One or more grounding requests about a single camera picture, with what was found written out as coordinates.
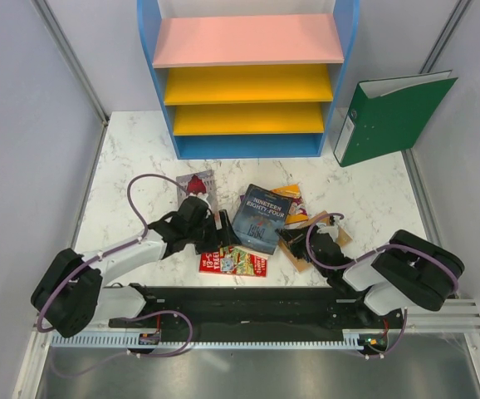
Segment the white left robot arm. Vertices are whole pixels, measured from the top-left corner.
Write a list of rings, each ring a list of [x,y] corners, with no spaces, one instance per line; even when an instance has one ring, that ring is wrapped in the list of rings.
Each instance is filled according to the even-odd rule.
[[[178,210],[118,244],[88,255],[63,249],[31,296],[39,312],[37,330],[72,337],[90,323],[115,318],[147,327],[156,318],[155,305],[132,286],[112,288],[110,283],[181,252],[188,244],[203,254],[239,243],[226,210],[213,214],[205,200],[189,196]]]

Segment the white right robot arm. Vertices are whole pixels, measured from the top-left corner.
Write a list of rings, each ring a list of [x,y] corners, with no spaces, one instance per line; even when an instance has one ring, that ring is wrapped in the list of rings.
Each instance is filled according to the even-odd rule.
[[[465,271],[458,256],[403,229],[357,259],[345,256],[328,231],[316,225],[279,229],[277,235],[295,259],[314,266],[328,285],[360,300],[354,314],[368,328],[412,304],[439,311],[457,292]]]

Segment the dark blue 1984 book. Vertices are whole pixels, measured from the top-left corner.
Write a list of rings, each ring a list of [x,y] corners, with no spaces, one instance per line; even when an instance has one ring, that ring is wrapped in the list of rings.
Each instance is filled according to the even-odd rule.
[[[241,245],[258,253],[273,255],[285,225],[291,198],[250,184],[233,218],[233,231]]]

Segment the red treehouse book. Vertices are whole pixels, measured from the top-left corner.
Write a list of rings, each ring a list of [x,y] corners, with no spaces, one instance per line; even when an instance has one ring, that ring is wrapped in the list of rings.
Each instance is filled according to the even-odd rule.
[[[267,259],[239,247],[225,247],[217,252],[201,254],[200,273],[265,278]]]

